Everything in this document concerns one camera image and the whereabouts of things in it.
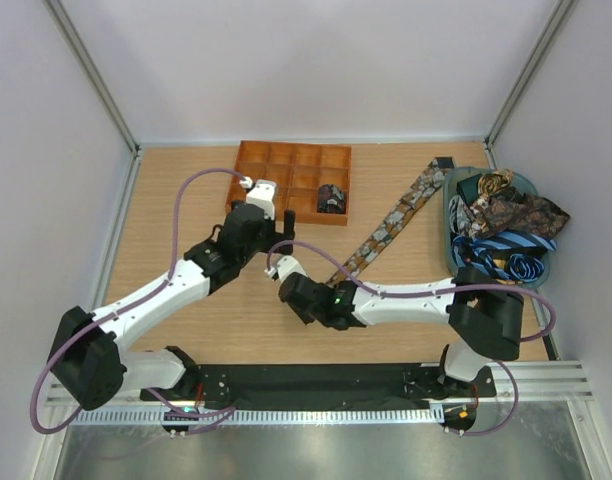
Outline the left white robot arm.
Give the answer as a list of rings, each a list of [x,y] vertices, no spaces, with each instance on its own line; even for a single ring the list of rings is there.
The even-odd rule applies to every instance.
[[[93,312],[67,311],[49,354],[51,373],[86,411],[124,391],[138,390],[144,399],[157,394],[190,399],[201,383],[201,369],[188,354],[175,346],[148,352],[133,352],[131,346],[178,310],[235,280],[256,254],[274,245],[291,253],[294,211],[285,211],[283,223],[277,231],[260,207],[235,202],[224,223],[161,277]]]

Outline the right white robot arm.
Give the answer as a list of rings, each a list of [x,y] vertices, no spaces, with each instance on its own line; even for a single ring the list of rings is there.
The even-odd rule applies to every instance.
[[[422,391],[434,398],[468,395],[491,361],[519,358],[524,300],[495,289],[481,274],[462,268],[454,278],[427,284],[329,286],[300,267],[280,273],[279,298],[305,324],[348,330],[386,323],[446,325],[459,340],[444,347],[436,375]]]

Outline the brown floral tie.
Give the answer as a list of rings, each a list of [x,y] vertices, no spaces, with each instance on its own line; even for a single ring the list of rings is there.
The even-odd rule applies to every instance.
[[[349,276],[361,274],[404,230],[417,212],[439,191],[456,168],[452,157],[435,157],[399,198],[369,237],[343,263],[348,275],[338,269],[326,282],[335,286]]]

